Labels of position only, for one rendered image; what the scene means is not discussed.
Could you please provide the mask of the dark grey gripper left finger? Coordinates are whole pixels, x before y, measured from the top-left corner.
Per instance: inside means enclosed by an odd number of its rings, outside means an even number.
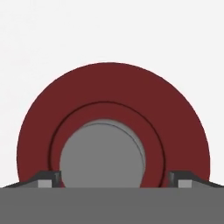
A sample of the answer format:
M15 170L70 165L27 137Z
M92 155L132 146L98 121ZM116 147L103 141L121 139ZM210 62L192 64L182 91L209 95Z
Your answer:
M6 188L59 188L61 171L39 171L26 181L7 185Z

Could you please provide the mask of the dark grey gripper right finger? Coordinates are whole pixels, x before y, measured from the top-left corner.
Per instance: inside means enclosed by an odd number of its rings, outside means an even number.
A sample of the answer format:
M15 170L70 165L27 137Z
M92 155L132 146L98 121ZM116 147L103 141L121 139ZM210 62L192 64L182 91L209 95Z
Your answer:
M224 185L199 178L191 171L170 171L168 186L175 188L224 188Z

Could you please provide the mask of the dark red blender lid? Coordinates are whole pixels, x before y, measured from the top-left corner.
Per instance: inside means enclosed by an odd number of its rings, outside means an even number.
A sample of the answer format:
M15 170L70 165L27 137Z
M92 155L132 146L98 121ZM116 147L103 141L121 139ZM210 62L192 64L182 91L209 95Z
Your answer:
M102 118L124 123L142 141L144 187L166 186L170 171L209 178L206 134L187 99L150 71L97 63L62 75L31 105L17 143L20 180L57 171L67 139L83 124Z

